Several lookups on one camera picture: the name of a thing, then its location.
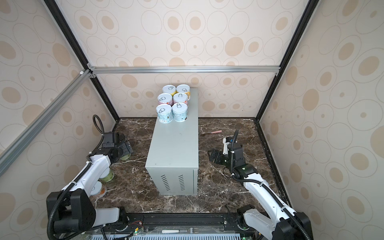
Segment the white can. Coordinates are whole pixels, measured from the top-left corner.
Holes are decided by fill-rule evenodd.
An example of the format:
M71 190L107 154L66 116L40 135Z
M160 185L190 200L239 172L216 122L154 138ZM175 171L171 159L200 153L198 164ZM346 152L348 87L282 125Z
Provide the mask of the white can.
M174 119L172 106L168 104L161 104L156 107L158 120L162 124L168 124Z

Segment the pink can front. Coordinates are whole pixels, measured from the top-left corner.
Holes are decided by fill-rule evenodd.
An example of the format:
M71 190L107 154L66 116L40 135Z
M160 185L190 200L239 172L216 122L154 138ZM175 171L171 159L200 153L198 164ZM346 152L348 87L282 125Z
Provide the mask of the pink can front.
M167 105L170 105L172 107L174 104L173 96L171 94L168 94L168 93L162 93L158 96L158 103L159 103L159 105L167 104Z

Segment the pink can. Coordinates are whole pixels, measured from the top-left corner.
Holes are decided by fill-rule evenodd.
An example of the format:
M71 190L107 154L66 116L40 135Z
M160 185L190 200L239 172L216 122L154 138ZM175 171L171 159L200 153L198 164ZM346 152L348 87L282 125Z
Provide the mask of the pink can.
M174 102L174 105L177 103L184 103L188 105L188 95L185 93L176 93L173 96L173 102Z
M159 103L159 105L167 104L167 105L170 105L172 107L174 104L173 96L171 94L168 94L168 93L162 93L158 96L158 103Z

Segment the grey green can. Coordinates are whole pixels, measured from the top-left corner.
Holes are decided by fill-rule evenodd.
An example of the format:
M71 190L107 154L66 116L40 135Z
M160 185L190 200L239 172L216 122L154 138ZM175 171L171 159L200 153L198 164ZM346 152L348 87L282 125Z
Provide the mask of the grey green can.
M188 105L185 103L176 103L172 106L174 120L184 122L188 118Z

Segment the yellow can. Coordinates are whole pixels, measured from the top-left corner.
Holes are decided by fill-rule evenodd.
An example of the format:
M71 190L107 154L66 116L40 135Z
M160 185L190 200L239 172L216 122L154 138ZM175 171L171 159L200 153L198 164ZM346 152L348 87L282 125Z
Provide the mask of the yellow can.
M178 86L176 87L176 90L177 90L178 93L184 93L184 94L186 94L186 95L188 96L188 100L190 99L190 97L191 97L191 93L190 93L191 88L190 88L190 86L185 85L185 84L178 85Z
M177 93L177 89L174 85L166 85L162 88L163 93L174 96Z

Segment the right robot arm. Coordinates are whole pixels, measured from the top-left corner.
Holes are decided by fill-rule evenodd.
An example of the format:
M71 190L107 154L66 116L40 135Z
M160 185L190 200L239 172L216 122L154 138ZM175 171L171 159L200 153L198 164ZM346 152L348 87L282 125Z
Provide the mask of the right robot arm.
M266 215L247 205L237 210L238 227L253 228L267 240L312 240L309 217L288 206L262 178L256 167L246 162L243 146L238 143L239 131L223 139L224 149L209 150L210 162L226 167L233 180L242 184L261 204Z

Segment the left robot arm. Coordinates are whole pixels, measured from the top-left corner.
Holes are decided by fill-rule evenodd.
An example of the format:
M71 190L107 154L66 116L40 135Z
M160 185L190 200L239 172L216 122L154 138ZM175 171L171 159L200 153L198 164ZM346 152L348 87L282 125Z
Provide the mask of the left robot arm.
M87 155L86 165L62 190L46 199L50 240L59 239L61 234L70 240L87 231L102 231L107 225L126 228L129 224L125 208L95 209L90 196L95 185L110 174L111 164L129 159L134 151L124 134L105 132L98 115L93 115L93 123L101 140Z

